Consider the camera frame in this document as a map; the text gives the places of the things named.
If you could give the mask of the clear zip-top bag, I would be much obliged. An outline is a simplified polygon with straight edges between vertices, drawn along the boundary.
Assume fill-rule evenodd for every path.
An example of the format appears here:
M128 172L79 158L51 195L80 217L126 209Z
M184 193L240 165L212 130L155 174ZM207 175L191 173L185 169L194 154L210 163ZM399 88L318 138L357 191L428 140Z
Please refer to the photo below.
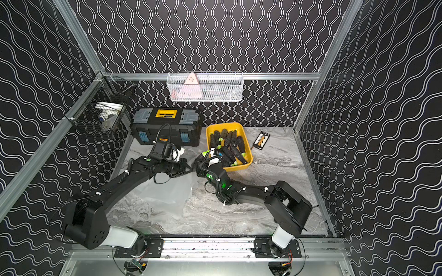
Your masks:
M165 184L165 211L173 216L181 217L184 205L192 197L193 187L197 184L198 177L194 172L169 180Z

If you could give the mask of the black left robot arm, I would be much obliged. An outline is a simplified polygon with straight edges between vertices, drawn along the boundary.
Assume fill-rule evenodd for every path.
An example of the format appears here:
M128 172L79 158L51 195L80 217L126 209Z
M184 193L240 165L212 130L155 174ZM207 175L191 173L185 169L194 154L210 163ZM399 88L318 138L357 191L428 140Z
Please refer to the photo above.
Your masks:
M179 161L156 160L141 156L131 159L128 168L96 192L75 195L66 204L62 232L75 243L93 250L100 246L129 249L140 255L146 251L145 235L131 228L114 227L107 213L129 192L153 179L158 173L177 178L193 170L185 158Z

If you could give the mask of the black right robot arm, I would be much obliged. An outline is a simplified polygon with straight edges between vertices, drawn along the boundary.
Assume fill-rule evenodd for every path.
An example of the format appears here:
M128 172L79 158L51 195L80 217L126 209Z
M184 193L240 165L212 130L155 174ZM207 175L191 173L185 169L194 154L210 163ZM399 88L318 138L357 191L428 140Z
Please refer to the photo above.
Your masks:
M231 179L217 157L199 156L192 164L198 177L204 177L215 189L215 196L225 206L252 204L266 207L277 227L270 245L285 249L305 229L313 206L285 181L270 186L246 185Z

